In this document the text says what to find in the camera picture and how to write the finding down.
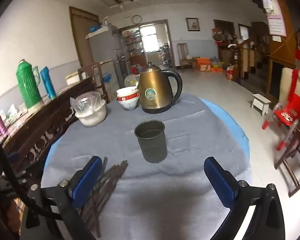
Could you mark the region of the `dark wooden chair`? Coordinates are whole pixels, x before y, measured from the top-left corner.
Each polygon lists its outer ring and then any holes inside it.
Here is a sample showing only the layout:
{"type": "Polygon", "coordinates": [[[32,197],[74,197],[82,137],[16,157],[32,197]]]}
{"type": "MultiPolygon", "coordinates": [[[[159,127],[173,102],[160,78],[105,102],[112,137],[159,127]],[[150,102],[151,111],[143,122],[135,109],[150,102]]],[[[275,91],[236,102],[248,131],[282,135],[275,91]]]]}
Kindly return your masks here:
{"type": "Polygon", "coordinates": [[[290,176],[293,186],[290,187],[288,196],[292,197],[300,190],[300,126],[296,129],[279,161],[274,165],[277,170],[284,166],[290,176]]]}

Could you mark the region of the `dark carved wooden sideboard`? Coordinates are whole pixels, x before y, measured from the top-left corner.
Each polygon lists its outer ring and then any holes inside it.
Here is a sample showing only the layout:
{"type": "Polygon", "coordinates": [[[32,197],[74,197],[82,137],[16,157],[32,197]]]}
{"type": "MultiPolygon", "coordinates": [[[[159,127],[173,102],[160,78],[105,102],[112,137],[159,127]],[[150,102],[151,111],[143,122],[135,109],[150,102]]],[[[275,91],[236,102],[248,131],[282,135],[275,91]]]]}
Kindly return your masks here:
{"type": "Polygon", "coordinates": [[[94,88],[94,81],[90,77],[66,87],[36,113],[27,116],[5,140],[2,145],[5,154],[8,157],[17,154],[10,161],[10,166],[16,175],[21,175],[21,183],[27,188],[40,182],[51,146],[78,120],[71,108],[70,98],[94,88]]]}

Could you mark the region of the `small white fan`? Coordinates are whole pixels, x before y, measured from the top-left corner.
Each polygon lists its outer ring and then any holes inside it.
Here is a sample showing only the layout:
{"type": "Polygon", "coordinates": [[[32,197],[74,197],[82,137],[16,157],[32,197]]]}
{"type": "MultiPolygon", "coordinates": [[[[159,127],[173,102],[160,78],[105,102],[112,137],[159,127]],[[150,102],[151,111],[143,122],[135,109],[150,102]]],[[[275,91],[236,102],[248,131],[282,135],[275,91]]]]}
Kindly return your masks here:
{"type": "Polygon", "coordinates": [[[130,74],[125,78],[125,86],[126,87],[131,87],[131,86],[136,86],[138,87],[139,85],[139,80],[140,80],[140,75],[139,74],[130,74]]]}

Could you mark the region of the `brown wooden door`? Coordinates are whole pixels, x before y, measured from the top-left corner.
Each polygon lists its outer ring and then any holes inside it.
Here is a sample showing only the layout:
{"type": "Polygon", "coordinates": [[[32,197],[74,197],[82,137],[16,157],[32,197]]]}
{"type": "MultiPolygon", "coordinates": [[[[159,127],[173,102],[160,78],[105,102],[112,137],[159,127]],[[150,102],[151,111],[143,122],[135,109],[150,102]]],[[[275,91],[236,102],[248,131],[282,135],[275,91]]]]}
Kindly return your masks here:
{"type": "Polygon", "coordinates": [[[94,62],[90,43],[85,37],[91,27],[99,24],[99,17],[75,7],[69,7],[69,13],[78,60],[83,67],[94,62]]]}

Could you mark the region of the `grey table cloth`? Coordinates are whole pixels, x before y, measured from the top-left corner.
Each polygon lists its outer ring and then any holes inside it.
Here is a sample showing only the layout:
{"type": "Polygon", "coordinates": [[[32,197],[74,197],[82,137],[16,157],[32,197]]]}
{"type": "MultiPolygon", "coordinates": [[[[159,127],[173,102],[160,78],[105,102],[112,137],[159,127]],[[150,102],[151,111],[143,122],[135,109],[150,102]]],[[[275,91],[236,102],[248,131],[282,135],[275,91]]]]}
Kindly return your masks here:
{"type": "Polygon", "coordinates": [[[98,125],[74,122],[53,144],[41,186],[70,179],[91,157],[107,167],[127,161],[99,217],[89,203],[84,222],[102,239],[210,239],[228,209],[218,199],[203,164],[214,157],[236,179],[252,181],[249,140],[222,108],[183,94],[168,111],[107,105],[98,125]]]}

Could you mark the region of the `wooden chair by wall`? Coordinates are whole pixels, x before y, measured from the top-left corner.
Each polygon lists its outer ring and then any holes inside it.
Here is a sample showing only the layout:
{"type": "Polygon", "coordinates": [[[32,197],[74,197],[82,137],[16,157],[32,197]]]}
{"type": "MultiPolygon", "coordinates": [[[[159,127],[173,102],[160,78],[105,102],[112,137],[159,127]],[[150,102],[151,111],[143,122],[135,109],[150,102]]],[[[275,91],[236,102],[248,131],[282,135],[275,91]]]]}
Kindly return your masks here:
{"type": "Polygon", "coordinates": [[[185,66],[188,66],[189,69],[193,70],[193,59],[190,57],[187,43],[178,43],[177,50],[181,71],[184,71],[185,66]]]}

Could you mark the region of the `orange cardboard box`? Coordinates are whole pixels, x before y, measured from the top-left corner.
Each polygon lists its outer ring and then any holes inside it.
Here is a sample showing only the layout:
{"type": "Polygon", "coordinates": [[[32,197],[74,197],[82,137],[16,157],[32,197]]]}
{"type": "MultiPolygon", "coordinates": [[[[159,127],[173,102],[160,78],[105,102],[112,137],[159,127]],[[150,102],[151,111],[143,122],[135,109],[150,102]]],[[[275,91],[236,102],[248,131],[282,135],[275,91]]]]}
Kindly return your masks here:
{"type": "Polygon", "coordinates": [[[197,59],[197,67],[200,72],[209,72],[211,69],[210,59],[207,57],[199,57],[197,59]]]}

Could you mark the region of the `framed wall picture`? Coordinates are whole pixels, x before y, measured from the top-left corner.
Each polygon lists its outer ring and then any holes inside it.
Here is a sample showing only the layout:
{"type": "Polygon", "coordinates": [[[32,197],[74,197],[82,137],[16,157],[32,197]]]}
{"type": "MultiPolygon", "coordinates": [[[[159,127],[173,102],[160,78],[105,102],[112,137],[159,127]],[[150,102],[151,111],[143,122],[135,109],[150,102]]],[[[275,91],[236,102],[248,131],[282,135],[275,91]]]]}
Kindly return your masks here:
{"type": "Polygon", "coordinates": [[[200,31],[198,18],[186,18],[188,31],[200,31]]]}

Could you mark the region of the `white small stool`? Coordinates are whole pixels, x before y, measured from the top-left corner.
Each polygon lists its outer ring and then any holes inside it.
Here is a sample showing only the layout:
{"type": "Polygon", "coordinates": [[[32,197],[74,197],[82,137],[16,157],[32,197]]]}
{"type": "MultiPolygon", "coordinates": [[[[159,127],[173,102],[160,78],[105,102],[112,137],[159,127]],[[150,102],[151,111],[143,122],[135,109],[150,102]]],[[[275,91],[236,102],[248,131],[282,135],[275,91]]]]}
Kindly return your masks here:
{"type": "Polygon", "coordinates": [[[269,105],[271,101],[261,94],[253,94],[253,101],[251,103],[251,108],[256,107],[261,111],[261,115],[267,115],[269,111],[269,105]]]}

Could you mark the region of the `stacked red white bowls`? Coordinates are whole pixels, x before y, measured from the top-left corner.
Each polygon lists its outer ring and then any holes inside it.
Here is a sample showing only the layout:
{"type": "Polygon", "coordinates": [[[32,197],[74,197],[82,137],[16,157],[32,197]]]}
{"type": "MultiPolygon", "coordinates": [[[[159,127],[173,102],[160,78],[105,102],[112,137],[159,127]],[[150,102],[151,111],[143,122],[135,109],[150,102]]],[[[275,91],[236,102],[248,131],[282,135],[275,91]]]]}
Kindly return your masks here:
{"type": "Polygon", "coordinates": [[[140,97],[140,92],[137,86],[120,88],[116,91],[116,93],[117,100],[124,109],[133,110],[136,108],[140,97]]]}

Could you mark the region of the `bronze electric kettle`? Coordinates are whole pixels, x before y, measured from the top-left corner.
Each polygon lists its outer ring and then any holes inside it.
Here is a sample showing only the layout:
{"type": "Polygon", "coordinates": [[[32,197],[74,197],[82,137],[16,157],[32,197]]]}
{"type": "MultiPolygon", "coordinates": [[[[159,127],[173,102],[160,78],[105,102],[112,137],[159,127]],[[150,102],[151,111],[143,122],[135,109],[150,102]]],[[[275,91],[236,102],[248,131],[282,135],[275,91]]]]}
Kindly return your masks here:
{"type": "Polygon", "coordinates": [[[160,69],[148,62],[140,72],[139,84],[140,104],[146,113],[157,114],[169,110],[180,98],[183,90],[181,76],[170,69],[160,69]],[[177,91],[172,92],[169,77],[175,79],[177,91]]]}

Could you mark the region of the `blue thermos flask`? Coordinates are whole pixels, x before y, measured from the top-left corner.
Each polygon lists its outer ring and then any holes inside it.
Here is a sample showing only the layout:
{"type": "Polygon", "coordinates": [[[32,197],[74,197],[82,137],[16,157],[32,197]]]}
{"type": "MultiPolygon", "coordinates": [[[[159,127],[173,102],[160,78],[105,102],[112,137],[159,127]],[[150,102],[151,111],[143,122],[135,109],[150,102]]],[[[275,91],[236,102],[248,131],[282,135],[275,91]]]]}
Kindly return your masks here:
{"type": "Polygon", "coordinates": [[[47,67],[44,67],[40,71],[40,75],[49,99],[54,99],[56,97],[56,92],[51,81],[49,69],[47,67]]]}

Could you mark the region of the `wooden stair railing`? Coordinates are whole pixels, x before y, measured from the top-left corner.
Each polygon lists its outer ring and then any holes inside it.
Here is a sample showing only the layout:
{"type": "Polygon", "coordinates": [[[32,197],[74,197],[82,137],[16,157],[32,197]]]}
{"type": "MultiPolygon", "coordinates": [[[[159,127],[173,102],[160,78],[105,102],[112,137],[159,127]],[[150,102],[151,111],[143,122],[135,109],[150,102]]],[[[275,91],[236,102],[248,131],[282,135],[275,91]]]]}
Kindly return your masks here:
{"type": "Polygon", "coordinates": [[[249,74],[256,64],[256,37],[250,37],[241,42],[234,36],[232,44],[228,48],[233,52],[234,81],[239,85],[242,80],[249,79],[249,74]]]}

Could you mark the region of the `grey metal utensil holder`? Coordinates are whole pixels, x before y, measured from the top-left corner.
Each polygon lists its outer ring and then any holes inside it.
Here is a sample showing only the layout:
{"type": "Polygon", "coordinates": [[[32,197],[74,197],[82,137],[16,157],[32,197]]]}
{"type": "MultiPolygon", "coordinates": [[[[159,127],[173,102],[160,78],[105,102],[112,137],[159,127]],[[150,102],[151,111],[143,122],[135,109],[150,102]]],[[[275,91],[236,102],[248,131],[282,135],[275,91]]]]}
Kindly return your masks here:
{"type": "Polygon", "coordinates": [[[160,163],[167,157],[165,124],[162,121],[142,122],[135,128],[134,134],[147,162],[160,163]]]}

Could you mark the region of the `white pot with plastic bag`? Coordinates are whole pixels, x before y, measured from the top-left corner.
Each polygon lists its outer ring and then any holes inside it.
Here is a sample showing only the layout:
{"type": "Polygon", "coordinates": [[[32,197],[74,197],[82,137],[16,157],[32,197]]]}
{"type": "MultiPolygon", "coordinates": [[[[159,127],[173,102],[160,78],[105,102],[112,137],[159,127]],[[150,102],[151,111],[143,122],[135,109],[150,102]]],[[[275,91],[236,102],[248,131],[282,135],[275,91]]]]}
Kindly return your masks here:
{"type": "Polygon", "coordinates": [[[107,115],[106,100],[99,92],[90,91],[77,98],[70,98],[70,106],[75,111],[75,117],[87,127],[100,124],[107,115]]]}

